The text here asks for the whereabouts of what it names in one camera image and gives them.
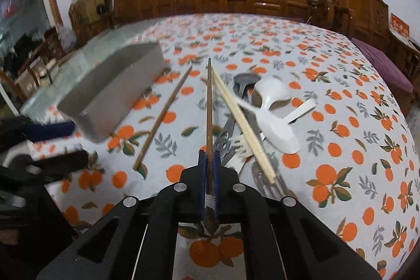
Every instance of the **chopstick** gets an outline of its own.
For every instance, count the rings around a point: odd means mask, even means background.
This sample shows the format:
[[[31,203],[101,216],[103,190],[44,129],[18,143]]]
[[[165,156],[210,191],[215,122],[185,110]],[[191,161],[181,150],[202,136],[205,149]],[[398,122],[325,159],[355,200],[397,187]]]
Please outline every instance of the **chopstick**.
[[[220,94],[222,95],[224,102],[228,105],[230,112],[235,117],[235,120],[237,124],[239,125],[239,127],[241,128],[246,142],[248,143],[249,147],[253,151],[258,164],[260,164],[261,170],[262,172],[264,172],[264,175],[266,179],[268,180],[268,183],[274,184],[276,173],[274,172],[271,166],[271,163],[268,160],[268,157],[265,154],[264,149],[261,146],[257,136],[255,135],[253,129],[249,125],[249,122],[245,118],[244,113],[241,111],[241,109],[239,108],[239,105],[236,103],[235,99],[233,98],[233,95],[229,92],[224,82],[220,78],[219,74],[214,69],[213,69],[213,78],[215,80],[216,87],[219,89]]]
[[[152,140],[153,140],[153,138],[154,138],[161,122],[162,122],[162,120],[163,120],[163,117],[165,116],[165,114],[167,113],[167,110],[169,109],[169,107],[171,106],[173,101],[175,100],[176,95],[178,94],[178,92],[181,89],[182,85],[184,84],[186,78],[190,74],[191,70],[192,70],[192,66],[189,67],[188,70],[185,72],[185,74],[182,76],[182,79],[176,85],[174,91],[172,92],[171,96],[169,97],[165,106],[163,107],[162,111],[160,112],[158,118],[156,119],[155,123],[153,124],[152,130],[150,131],[150,134],[149,134],[148,138],[144,142],[143,148],[141,149],[141,152],[140,152],[139,156],[137,157],[136,161],[134,162],[133,170],[136,170],[136,171],[139,170],[141,162],[142,162],[146,152],[149,149],[149,146],[150,146],[150,144],[151,144],[151,142],[152,142]]]
[[[207,157],[207,175],[206,175],[206,193],[212,195],[213,185],[213,96],[212,96],[212,68],[211,59],[207,64],[207,123],[206,123],[206,157]]]

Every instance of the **tablecloth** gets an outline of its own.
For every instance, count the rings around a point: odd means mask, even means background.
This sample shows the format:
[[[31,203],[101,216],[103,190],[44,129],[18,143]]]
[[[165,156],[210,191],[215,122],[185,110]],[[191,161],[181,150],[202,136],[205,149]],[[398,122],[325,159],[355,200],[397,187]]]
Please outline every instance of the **tablecloth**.
[[[308,98],[317,102],[291,124],[298,153],[283,154],[266,141],[264,148],[301,203],[390,279],[418,237],[419,158],[391,92],[361,52],[340,34],[248,14],[168,17],[128,43],[153,40],[162,47],[167,69],[109,139],[93,144],[75,133],[31,146],[33,158],[79,148],[91,153],[89,170],[48,188],[68,221],[79,230],[89,227],[125,196],[154,195],[196,165],[198,151],[205,149],[205,68],[211,57],[230,88],[240,72],[281,79],[293,97],[274,111],[280,117]],[[144,166],[135,172],[148,131],[190,65]],[[213,110],[214,126],[223,127],[229,110],[217,93]],[[61,115],[53,105],[46,119],[56,118]],[[255,186],[251,163],[240,180]],[[173,279],[209,278],[245,278],[238,226],[210,221],[201,229],[180,227]]]

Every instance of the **purple cushion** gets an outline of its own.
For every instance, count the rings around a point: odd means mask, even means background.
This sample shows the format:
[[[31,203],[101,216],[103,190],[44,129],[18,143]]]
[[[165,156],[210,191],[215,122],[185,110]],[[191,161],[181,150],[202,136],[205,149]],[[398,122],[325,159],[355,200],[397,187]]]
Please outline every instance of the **purple cushion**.
[[[411,82],[396,67],[396,65],[392,63],[383,51],[356,38],[352,38],[351,41],[360,49],[362,54],[368,59],[387,84],[391,83],[404,91],[409,93],[413,92],[413,85]]]

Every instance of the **glass tabletop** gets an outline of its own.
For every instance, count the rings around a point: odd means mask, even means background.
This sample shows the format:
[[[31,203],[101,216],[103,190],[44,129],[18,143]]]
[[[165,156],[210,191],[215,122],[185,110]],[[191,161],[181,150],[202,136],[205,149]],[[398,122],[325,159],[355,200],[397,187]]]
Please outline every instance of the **glass tabletop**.
[[[91,39],[84,47],[60,66],[52,85],[37,90],[20,109],[20,113],[33,120],[44,121],[45,110],[57,104],[95,66],[112,55],[129,39],[158,23],[160,19],[148,19],[115,30],[107,30]]]

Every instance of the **gray slotted utensil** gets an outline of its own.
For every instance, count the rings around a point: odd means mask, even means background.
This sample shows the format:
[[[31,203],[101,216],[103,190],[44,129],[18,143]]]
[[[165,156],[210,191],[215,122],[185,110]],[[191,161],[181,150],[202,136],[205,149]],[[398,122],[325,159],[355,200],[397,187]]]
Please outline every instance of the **gray slotted utensil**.
[[[245,87],[248,85],[253,85],[259,81],[261,77],[256,74],[251,73],[241,73],[237,74],[234,77],[234,82],[239,84],[238,92],[235,90],[235,94],[239,97],[244,96]],[[222,128],[222,131],[217,136],[216,141],[213,145],[213,150],[220,151],[220,157],[223,158],[226,155],[230,148],[230,138],[234,133],[235,128],[235,118],[232,114],[229,115],[228,120]]]

